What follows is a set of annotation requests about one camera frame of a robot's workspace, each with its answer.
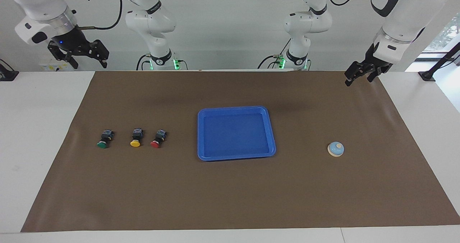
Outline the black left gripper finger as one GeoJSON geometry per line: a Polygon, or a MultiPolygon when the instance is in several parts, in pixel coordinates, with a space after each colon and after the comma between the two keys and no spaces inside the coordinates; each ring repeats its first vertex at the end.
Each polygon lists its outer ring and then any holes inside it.
{"type": "Polygon", "coordinates": [[[346,77],[345,84],[346,86],[351,86],[352,83],[362,77],[365,73],[363,72],[364,65],[360,62],[354,61],[345,71],[344,75],[346,77]]]}
{"type": "Polygon", "coordinates": [[[372,66],[369,69],[369,75],[367,77],[368,82],[372,83],[373,80],[382,74],[382,68],[380,66],[372,66]]]}

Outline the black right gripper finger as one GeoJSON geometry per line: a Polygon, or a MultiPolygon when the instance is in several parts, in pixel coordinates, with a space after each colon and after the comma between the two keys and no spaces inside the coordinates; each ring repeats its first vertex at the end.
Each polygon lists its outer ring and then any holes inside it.
{"type": "Polygon", "coordinates": [[[56,42],[54,41],[49,41],[48,42],[48,50],[50,51],[50,53],[54,56],[54,58],[58,61],[64,61],[66,63],[69,63],[72,68],[74,69],[77,69],[79,64],[77,63],[77,61],[73,58],[72,56],[72,53],[71,52],[68,52],[67,50],[65,50],[65,52],[63,52],[59,46],[57,45],[56,42]]]}
{"type": "Polygon", "coordinates": [[[110,52],[107,50],[102,41],[95,40],[90,43],[90,55],[93,59],[96,59],[101,64],[102,68],[107,68],[107,60],[109,58],[110,52]]]}

